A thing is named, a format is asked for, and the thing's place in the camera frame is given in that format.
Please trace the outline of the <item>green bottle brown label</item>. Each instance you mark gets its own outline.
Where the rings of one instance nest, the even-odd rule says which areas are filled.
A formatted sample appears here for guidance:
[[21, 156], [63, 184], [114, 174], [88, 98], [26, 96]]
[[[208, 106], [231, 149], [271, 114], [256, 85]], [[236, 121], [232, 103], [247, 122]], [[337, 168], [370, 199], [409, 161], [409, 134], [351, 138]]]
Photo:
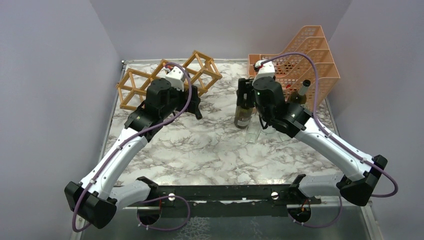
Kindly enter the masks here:
[[249, 125], [252, 115], [256, 113], [256, 108], [243, 108], [237, 106], [234, 114], [234, 125], [239, 129], [245, 129]]

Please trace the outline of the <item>tall clear glass bottle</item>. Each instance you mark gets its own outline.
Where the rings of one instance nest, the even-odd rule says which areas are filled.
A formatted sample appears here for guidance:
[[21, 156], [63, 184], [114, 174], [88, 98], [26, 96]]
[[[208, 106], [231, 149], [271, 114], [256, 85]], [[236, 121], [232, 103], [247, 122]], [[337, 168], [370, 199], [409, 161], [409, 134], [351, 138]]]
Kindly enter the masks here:
[[247, 143], [256, 143], [262, 131], [260, 116], [258, 113], [252, 115], [250, 122], [246, 128], [245, 141]]

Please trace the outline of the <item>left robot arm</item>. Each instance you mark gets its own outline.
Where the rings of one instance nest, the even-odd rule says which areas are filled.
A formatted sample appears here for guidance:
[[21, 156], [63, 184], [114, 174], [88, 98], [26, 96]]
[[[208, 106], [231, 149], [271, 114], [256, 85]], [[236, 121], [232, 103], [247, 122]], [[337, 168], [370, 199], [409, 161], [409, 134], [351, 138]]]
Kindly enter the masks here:
[[77, 227], [77, 218], [87, 221], [87, 227], [104, 228], [117, 211], [136, 202], [152, 205], [157, 191], [152, 181], [139, 178], [133, 183], [115, 187], [119, 176], [138, 152], [152, 138], [182, 113], [202, 115], [200, 98], [195, 85], [178, 89], [164, 78], [153, 80], [146, 90], [141, 104], [128, 116], [119, 137], [97, 166], [80, 182], [69, 182], [64, 193], [72, 215], [72, 229], [82, 232], [86, 226]]

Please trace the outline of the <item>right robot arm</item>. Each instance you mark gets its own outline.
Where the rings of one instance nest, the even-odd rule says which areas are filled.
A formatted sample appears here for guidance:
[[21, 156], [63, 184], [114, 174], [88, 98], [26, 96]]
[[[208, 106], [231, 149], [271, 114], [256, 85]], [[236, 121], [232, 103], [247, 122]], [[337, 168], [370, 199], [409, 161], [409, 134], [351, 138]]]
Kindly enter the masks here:
[[236, 95], [237, 107], [256, 108], [263, 129], [273, 128], [310, 146], [341, 170], [339, 175], [297, 177], [288, 190], [292, 202], [300, 204], [316, 196], [337, 196], [351, 204], [365, 206], [373, 197], [388, 163], [385, 157], [355, 149], [325, 128], [301, 104], [286, 102], [281, 85], [272, 77], [240, 78]]

